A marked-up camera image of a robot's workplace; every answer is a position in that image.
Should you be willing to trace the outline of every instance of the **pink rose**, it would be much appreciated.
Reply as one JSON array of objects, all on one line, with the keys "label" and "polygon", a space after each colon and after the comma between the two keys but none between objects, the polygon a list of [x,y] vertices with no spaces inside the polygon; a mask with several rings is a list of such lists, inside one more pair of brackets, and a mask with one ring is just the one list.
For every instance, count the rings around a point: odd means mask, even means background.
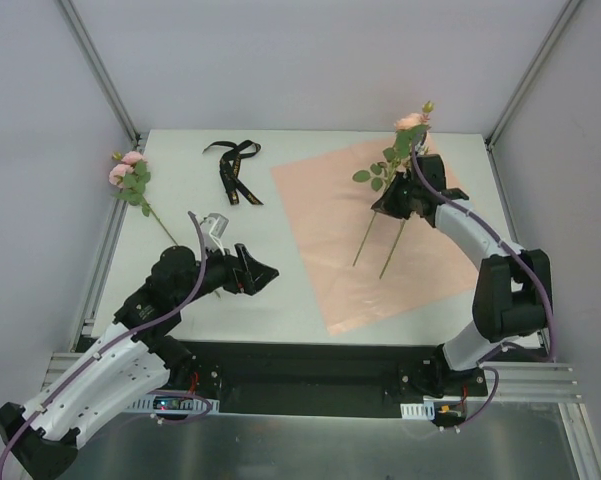
[{"label": "pink rose", "polygon": [[109,183],[111,185],[115,185],[116,187],[124,188],[124,185],[122,185],[122,177],[124,177],[127,173],[132,172],[133,167],[131,165],[119,163],[113,167],[113,170],[111,170],[111,173],[109,173]]},{"label": "pink rose", "polygon": [[122,163],[126,163],[127,165],[135,165],[140,160],[144,163],[147,163],[147,160],[144,158],[140,152],[129,152],[120,160]]},{"label": "pink rose", "polygon": [[427,118],[425,117],[425,115],[423,115],[422,113],[412,113],[398,120],[395,124],[395,127],[396,131],[409,130],[410,128],[422,125],[423,123],[427,123]]}]

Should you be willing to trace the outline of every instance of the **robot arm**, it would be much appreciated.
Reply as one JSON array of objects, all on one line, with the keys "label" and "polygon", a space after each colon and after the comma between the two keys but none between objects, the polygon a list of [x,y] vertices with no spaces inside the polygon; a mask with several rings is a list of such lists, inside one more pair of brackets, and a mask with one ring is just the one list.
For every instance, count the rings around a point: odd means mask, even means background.
[{"label": "robot arm", "polygon": [[446,379],[472,372],[500,344],[547,326],[542,295],[513,255],[535,274],[549,300],[551,273],[544,252],[527,251],[512,242],[505,247],[498,234],[472,213],[469,197],[458,188],[447,189],[439,155],[419,156],[413,161],[419,172],[412,168],[398,173],[372,209],[399,219],[417,214],[456,243],[479,272],[473,321],[439,345],[427,366],[412,376],[412,385],[418,390],[440,397]]},{"label": "robot arm", "polygon": [[[220,236],[226,224],[227,219],[218,214],[209,215],[201,224],[206,273],[193,301],[221,287],[234,294],[255,295],[278,276],[277,270],[254,260],[244,245],[235,246],[236,256],[224,250]],[[180,342],[166,335],[180,323],[179,313],[134,335],[124,335],[182,304],[193,291],[200,267],[186,247],[165,250],[142,287],[115,313],[113,324],[71,368],[24,405],[7,403],[0,408],[5,444],[34,418],[11,451],[35,480],[60,476],[95,432],[136,399],[165,385],[172,369],[191,359]],[[77,381],[49,403],[49,396],[76,372]]]}]

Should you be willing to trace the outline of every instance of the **white table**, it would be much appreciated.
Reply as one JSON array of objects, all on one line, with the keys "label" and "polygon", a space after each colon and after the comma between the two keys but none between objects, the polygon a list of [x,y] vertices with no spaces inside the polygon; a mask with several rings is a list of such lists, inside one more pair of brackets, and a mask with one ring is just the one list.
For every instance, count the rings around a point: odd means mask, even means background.
[{"label": "white table", "polygon": [[[186,212],[199,218],[218,212],[229,218],[225,247],[244,243],[259,261],[281,275],[254,297],[208,295],[182,314],[172,331],[181,340],[295,342],[332,344],[437,345],[454,337],[471,321],[473,291],[404,312],[347,333],[330,335],[300,258],[270,169],[352,144],[388,138],[392,133],[153,130],[145,148],[152,180],[147,198],[181,245],[199,255],[195,230]],[[433,134],[433,141],[479,212],[505,236],[508,228],[480,135]],[[218,175],[225,151],[202,150],[213,141],[250,139],[262,151],[243,162],[240,179],[264,202],[255,207],[241,198],[231,206]],[[111,323],[122,302],[149,275],[170,241],[140,209],[126,210],[116,250],[97,311],[93,336]],[[525,345],[538,346],[535,336]]]}]

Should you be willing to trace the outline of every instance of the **pink paper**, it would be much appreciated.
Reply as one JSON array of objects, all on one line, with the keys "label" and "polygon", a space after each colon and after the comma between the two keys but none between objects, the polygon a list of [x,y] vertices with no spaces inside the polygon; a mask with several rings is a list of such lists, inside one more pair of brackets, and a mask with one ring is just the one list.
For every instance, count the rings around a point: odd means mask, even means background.
[{"label": "pink paper", "polygon": [[[477,272],[462,251],[412,216],[382,280],[378,277],[400,221],[377,215],[355,267],[380,193],[351,180],[382,161],[392,139],[366,142],[272,169],[326,327],[337,334],[422,307],[475,287]],[[458,182],[446,167],[447,186]]]}]

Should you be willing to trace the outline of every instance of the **gray wall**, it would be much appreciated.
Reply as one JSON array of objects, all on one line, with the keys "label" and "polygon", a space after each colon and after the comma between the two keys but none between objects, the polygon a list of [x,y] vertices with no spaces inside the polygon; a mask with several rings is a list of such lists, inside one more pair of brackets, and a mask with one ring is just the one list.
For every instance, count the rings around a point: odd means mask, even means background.
[{"label": "gray wall", "polygon": [[126,146],[54,2],[0,2],[0,406],[68,347]]},{"label": "gray wall", "polygon": [[486,134],[565,0],[75,0],[138,128]]},{"label": "gray wall", "polygon": [[601,442],[601,0],[584,2],[496,161],[520,239],[551,257],[560,357]]}]

